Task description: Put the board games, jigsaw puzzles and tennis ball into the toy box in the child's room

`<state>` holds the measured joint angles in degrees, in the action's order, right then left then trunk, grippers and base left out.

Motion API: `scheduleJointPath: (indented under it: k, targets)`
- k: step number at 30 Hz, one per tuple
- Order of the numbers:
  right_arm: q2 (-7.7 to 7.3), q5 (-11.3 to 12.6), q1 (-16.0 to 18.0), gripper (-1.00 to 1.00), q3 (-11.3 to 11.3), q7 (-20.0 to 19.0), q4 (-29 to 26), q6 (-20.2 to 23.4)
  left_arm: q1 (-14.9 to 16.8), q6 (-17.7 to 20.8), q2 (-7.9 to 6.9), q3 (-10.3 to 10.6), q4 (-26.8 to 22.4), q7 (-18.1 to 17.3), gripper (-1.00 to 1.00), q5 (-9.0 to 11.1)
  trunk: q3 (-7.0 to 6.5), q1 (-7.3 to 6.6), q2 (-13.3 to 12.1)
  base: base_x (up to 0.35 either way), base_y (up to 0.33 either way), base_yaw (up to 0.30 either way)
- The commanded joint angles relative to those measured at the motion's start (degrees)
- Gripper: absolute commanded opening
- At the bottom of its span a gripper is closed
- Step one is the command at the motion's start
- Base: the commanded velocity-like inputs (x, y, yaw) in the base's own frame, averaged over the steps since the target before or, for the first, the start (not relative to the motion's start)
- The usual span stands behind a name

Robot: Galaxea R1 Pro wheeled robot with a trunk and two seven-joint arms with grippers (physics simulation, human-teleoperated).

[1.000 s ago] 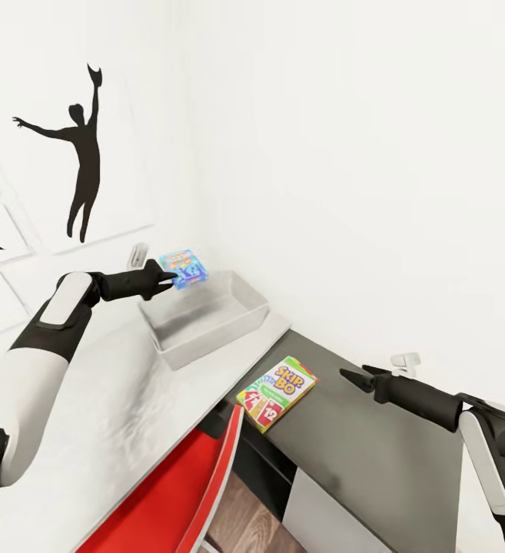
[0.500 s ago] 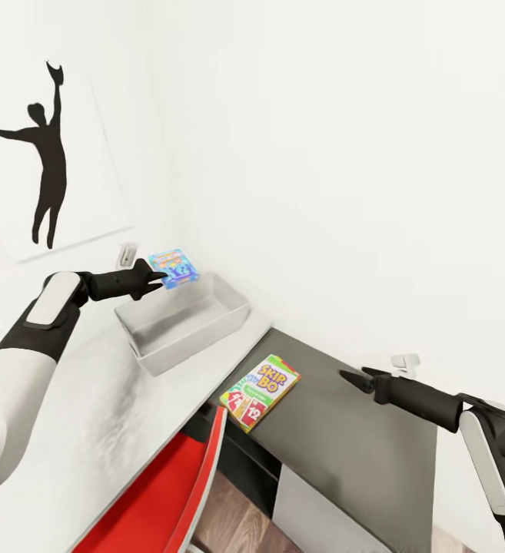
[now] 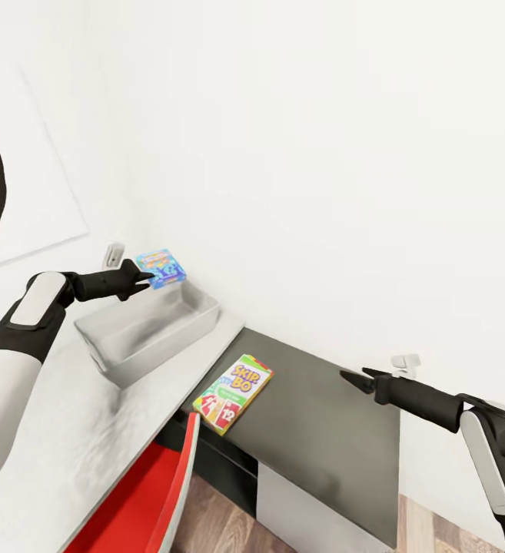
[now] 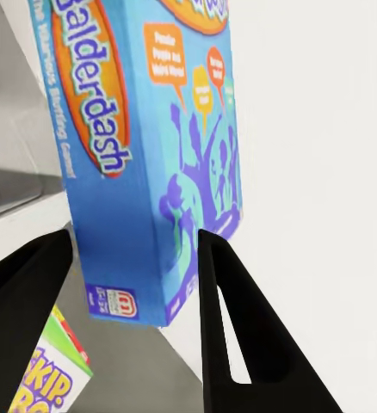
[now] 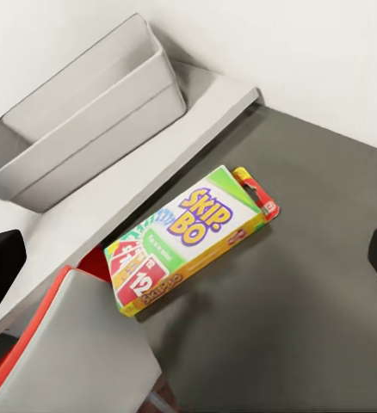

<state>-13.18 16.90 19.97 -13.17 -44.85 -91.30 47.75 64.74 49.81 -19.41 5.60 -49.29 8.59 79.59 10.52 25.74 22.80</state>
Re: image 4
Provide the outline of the board game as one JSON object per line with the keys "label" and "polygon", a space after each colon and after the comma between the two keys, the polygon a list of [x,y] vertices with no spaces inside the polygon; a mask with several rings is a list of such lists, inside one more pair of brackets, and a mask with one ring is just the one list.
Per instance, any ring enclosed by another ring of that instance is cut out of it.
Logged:
{"label": "board game", "polygon": [[28,0],[92,318],[169,327],[243,202],[228,0]]}
{"label": "board game", "polygon": [[66,413],[93,377],[90,358],[54,305],[8,413]]}

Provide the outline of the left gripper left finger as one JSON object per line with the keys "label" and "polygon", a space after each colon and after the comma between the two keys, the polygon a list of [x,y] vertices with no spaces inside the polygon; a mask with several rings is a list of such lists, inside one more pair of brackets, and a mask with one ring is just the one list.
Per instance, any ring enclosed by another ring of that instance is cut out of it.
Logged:
{"label": "left gripper left finger", "polygon": [[0,413],[8,413],[73,263],[66,229],[0,261]]}

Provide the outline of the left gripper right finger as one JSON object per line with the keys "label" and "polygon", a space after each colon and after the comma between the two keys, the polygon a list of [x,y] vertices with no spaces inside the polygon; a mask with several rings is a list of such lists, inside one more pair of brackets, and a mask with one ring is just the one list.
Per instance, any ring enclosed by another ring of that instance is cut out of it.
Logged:
{"label": "left gripper right finger", "polygon": [[[231,245],[198,230],[204,413],[343,413]],[[251,384],[232,379],[218,287]]]}

